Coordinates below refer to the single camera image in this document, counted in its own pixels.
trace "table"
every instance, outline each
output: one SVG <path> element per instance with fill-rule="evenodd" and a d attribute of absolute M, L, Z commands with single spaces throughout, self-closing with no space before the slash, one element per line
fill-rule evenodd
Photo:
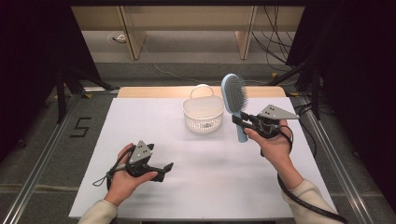
<path fill-rule="evenodd" d="M 138 140 L 155 144 L 148 164 L 175 165 L 162 183 L 148 182 L 139 187 L 120 206 L 119 218 L 236 221 L 292 217 L 281 198 L 275 169 L 260 156 L 255 142 L 238 142 L 230 114 L 224 112 L 223 122 L 214 133 L 200 135 L 188 130 L 182 102 L 193 88 L 120 90 L 108 111 L 70 217 L 80 218 L 104 197 L 106 186 L 97 188 L 92 182 L 105 174 L 123 146 Z M 219 94 L 219 87 L 213 89 Z M 268 104 L 293 111 L 290 99 L 279 87 L 247 87 L 247 95 L 247 113 L 257 114 Z M 325 200 L 334 207 L 298 120 L 289 120 L 289 126 L 295 137 L 290 154 L 295 166 L 318 185 Z"/>

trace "person's left hand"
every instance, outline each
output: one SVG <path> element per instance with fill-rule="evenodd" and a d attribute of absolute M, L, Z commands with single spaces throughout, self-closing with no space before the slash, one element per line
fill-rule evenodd
<path fill-rule="evenodd" d="M 120 157 L 128 148 L 132 147 L 134 144 L 129 144 L 122 149 L 119 153 Z M 127 156 L 123 157 L 120 164 L 127 162 Z M 105 200 L 119 206 L 125 199 L 131 197 L 134 190 L 141 184 L 150 181 L 158 173 L 149 172 L 139 177 L 130 176 L 125 170 L 117 171 L 113 175 L 113 180 L 111 182 L 110 189 L 105 197 Z"/>

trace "black stand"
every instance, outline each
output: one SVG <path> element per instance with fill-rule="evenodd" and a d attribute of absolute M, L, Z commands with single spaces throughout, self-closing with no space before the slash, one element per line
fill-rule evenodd
<path fill-rule="evenodd" d="M 312 84 L 312 111 L 317 119 L 320 119 L 318 113 L 318 91 L 320 88 L 320 74 L 319 71 L 324 61 L 324 57 L 329 48 L 334 45 L 337 40 L 338 31 L 340 30 L 343 21 L 347 17 L 347 13 L 354 6 L 353 0 L 343 0 L 337 9 L 332 13 L 329 19 L 325 22 L 323 28 L 318 34 L 318 38 L 312 48 L 311 53 L 307 56 L 305 61 L 298 66 L 291 69 L 286 74 L 268 83 L 269 86 L 276 86 L 298 73 L 300 76 L 295 84 L 297 91 L 304 91 L 308 85 Z"/>

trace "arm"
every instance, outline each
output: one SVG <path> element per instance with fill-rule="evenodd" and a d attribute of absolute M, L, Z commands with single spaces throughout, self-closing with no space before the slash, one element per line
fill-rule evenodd
<path fill-rule="evenodd" d="M 119 153 L 120 157 L 132 144 L 126 146 Z M 126 163 L 127 157 L 122 158 L 120 163 Z M 157 175 L 157 172 L 150 172 L 139 177 L 128 175 L 125 170 L 118 171 L 114 174 L 111 187 L 105 198 L 94 204 L 81 218 L 78 224 L 101 224 L 110 223 L 117 216 L 118 207 L 134 190 L 141 184 L 149 181 Z"/>
<path fill-rule="evenodd" d="M 280 125 L 287 126 L 288 123 L 285 120 L 281 120 Z M 291 137 L 291 132 L 288 128 L 281 128 L 281 131 L 288 137 Z M 279 134 L 273 138 L 265 139 L 251 129 L 245 129 L 245 133 L 250 139 L 259 144 L 265 158 L 271 162 L 277 170 L 287 189 L 301 200 L 335 213 L 335 211 L 322 198 L 318 188 L 309 180 L 303 179 L 294 167 L 289 155 L 290 145 L 284 136 Z M 297 223 L 340 223 L 300 206 L 283 192 L 282 196 L 289 204 L 291 212 L 293 213 L 294 219 Z"/>

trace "basket handle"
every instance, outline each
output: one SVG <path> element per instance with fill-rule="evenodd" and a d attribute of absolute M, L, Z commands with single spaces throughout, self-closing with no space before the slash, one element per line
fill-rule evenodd
<path fill-rule="evenodd" d="M 200 88 L 209 88 L 212 91 L 212 95 L 214 95 L 215 93 L 213 92 L 213 89 L 211 87 L 209 87 L 206 84 L 199 84 L 198 86 L 196 86 L 190 93 L 190 98 L 192 98 L 192 93 Z"/>

